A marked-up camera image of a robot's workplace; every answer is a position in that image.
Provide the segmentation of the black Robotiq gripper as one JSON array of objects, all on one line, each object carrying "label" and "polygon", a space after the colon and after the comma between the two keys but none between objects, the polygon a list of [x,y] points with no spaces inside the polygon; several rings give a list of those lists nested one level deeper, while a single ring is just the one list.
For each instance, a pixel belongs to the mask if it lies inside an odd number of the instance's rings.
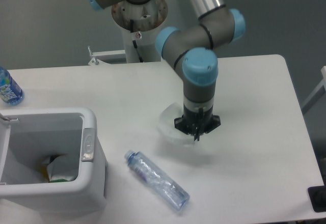
[{"label": "black Robotiq gripper", "polygon": [[213,107],[208,110],[199,108],[193,112],[183,107],[183,115],[174,120],[175,128],[185,134],[193,135],[194,141],[199,141],[204,133],[209,133],[221,125],[218,115],[213,114]]}]

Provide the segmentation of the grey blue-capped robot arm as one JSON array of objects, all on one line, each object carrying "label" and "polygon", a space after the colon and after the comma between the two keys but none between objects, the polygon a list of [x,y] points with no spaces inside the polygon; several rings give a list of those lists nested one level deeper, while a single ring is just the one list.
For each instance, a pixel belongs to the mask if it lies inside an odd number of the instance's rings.
[{"label": "grey blue-capped robot arm", "polygon": [[165,60],[183,81],[183,113],[159,131],[168,140],[190,145],[221,124],[213,114],[218,58],[214,49],[241,38],[243,15],[224,0],[190,0],[199,21],[186,31],[164,25],[165,0],[88,0],[94,10],[111,9],[120,28],[128,63]]}]

